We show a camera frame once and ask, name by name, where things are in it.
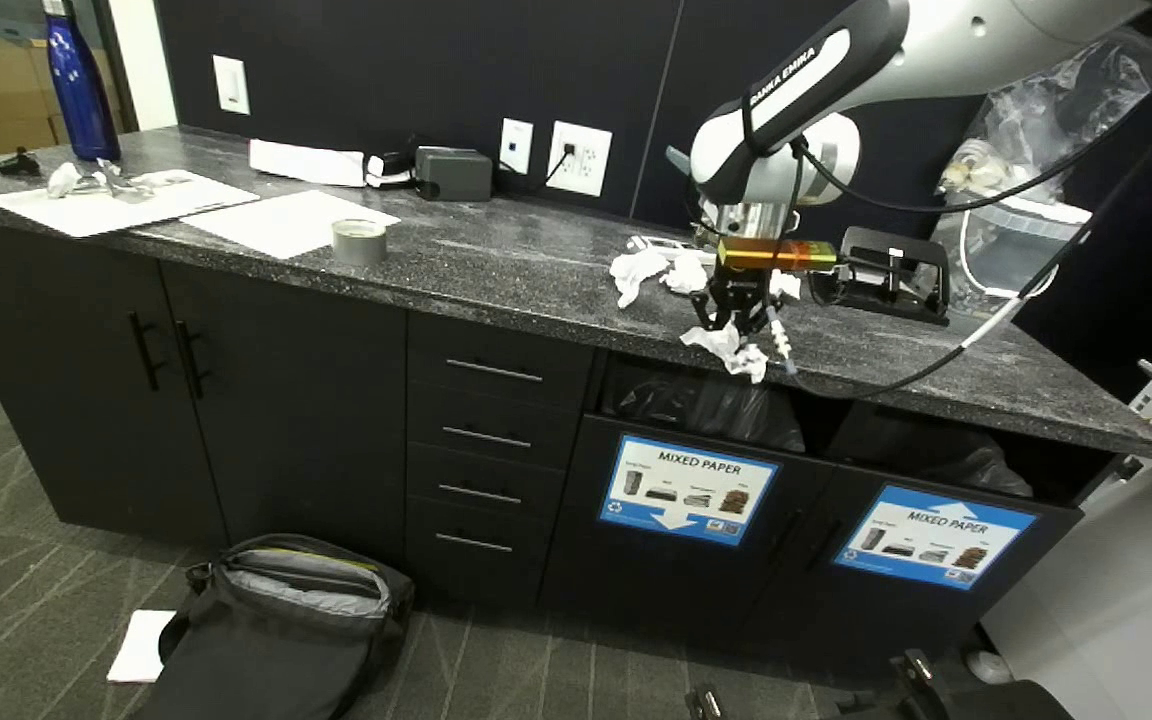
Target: paper sheet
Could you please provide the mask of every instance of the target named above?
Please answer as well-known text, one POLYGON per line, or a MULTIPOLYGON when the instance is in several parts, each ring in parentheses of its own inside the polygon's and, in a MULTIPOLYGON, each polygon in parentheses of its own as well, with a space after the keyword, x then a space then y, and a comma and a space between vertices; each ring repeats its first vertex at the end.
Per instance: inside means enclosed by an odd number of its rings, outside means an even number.
POLYGON ((158 223, 205 210, 248 204, 252 191, 216 186, 206 175, 168 170, 130 175, 130 186, 151 187, 147 196, 110 196, 108 187, 78 187, 63 202, 53 202, 48 187, 0 196, 2 214, 48 223, 63 235, 104 235, 120 228, 158 223))
POLYGON ((130 614, 120 658, 108 665, 110 684, 151 684, 163 673, 158 635, 177 614, 130 614))
POLYGON ((330 223, 341 217, 367 217, 380 223, 397 223, 397 217, 372 214, 364 204, 329 191, 275 196, 262 204, 186 217, 182 223, 245 243, 252 251, 287 261, 330 243, 334 242, 330 223))
POLYGON ((248 166, 252 173, 295 175, 303 186, 364 187, 364 154, 252 139, 248 166))

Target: power outlet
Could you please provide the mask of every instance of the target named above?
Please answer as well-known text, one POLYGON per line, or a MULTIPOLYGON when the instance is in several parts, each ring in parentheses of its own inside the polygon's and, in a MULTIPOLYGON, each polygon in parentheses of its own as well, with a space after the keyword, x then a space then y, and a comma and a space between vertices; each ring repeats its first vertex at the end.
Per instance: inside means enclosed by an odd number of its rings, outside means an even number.
POLYGON ((212 55, 212 78, 221 107, 230 115, 252 115, 248 64, 230 55, 212 55))
POLYGON ((505 115, 501 126, 501 166, 516 175, 531 173, 531 126, 505 115))
POLYGON ((551 126, 549 187, 602 196, 611 131, 582 126, 551 126))

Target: granite countertop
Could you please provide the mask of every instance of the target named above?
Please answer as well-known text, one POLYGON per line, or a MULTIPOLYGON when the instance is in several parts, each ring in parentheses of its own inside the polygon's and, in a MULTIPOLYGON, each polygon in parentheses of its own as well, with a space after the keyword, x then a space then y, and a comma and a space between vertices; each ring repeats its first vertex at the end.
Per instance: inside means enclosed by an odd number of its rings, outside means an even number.
MULTIPOLYGON (((48 149, 36 155, 43 170, 56 170, 69 154, 48 149)), ((124 135, 124 173, 134 175, 151 170, 190 170, 254 196, 303 187, 254 175, 245 139, 186 127, 124 135)), ((448 204, 411 191, 334 196, 400 217, 388 233, 388 256, 320 247, 285 265, 182 223, 151 223, 74 243, 720 371, 716 360, 678 346, 678 334, 696 326, 686 300, 646 284, 632 309, 615 309, 606 265, 622 242, 645 228, 520 202, 448 204)), ((36 228, 9 214, 0 214, 0 223, 36 228)), ((882 391, 882 383, 943 356, 973 326, 968 318, 950 318, 947 327, 935 327, 858 309, 791 303, 783 309, 783 327, 798 371, 791 375, 774 365, 769 383, 1152 455, 1152 429, 1143 419, 1021 327, 999 327, 943 371, 905 391, 882 391)))

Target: printed sign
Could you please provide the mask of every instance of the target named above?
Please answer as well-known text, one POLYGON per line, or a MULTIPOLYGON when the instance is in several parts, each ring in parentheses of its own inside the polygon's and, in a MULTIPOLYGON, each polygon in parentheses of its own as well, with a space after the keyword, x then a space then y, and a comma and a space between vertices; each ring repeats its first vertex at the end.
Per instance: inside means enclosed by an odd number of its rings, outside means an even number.
POLYGON ((736 549, 779 463, 621 437, 602 525, 736 549))
POLYGON ((1030 514, 888 486, 836 563, 973 594, 1030 521, 1030 514))

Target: bag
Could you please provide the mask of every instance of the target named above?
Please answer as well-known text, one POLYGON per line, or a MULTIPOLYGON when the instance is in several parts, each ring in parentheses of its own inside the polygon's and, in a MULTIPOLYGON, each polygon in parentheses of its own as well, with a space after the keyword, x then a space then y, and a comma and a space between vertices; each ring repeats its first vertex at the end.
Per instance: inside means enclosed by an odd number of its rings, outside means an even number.
POLYGON ((186 572, 147 720, 330 720, 400 650, 411 582, 307 537, 254 537, 186 572))

